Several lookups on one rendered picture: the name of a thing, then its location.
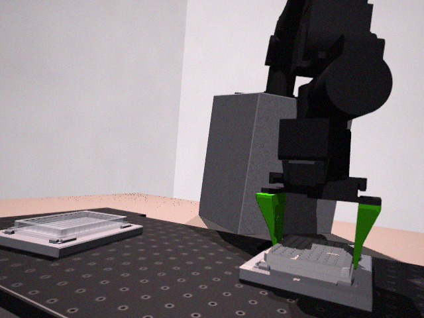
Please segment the white well plate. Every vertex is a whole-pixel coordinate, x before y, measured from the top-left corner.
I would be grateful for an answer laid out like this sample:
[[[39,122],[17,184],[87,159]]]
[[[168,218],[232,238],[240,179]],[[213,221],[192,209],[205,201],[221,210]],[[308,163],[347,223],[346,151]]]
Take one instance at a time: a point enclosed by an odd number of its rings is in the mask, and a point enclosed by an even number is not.
[[[331,282],[352,282],[354,245],[288,235],[264,252],[261,264],[298,276]]]

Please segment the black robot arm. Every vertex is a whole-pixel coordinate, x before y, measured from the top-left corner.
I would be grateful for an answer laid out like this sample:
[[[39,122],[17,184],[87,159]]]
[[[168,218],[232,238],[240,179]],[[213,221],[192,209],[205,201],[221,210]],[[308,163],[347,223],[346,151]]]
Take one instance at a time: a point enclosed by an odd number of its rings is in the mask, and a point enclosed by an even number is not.
[[[278,159],[290,184],[349,177],[348,121],[376,111],[390,96],[385,39],[370,32],[373,5],[287,0],[279,16],[266,55],[264,92],[297,99],[297,118],[280,119],[278,139]],[[313,78],[298,87],[297,97],[296,76]]]

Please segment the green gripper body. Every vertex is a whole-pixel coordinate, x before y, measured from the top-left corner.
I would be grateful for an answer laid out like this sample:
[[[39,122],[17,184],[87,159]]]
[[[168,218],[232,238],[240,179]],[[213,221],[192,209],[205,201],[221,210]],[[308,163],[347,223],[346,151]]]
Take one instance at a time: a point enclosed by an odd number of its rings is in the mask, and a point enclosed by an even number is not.
[[[270,172],[269,184],[284,184],[284,187],[262,187],[263,193],[298,193],[305,194],[308,198],[326,199],[333,201],[353,202],[364,205],[382,206],[381,197],[361,195],[358,190],[366,191],[367,178],[326,176],[324,184],[315,186],[290,184],[284,181],[283,172]]]

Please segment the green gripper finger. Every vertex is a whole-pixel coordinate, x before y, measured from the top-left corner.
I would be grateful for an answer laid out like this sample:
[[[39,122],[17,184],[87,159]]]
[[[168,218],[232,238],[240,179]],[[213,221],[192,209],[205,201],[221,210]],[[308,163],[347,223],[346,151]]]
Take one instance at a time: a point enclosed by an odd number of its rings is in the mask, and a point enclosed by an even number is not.
[[[382,206],[358,204],[358,214],[356,220],[356,233],[354,240],[353,264],[357,269],[362,246],[374,225]]]
[[[257,193],[256,200],[270,231],[272,245],[282,240],[286,193]]]

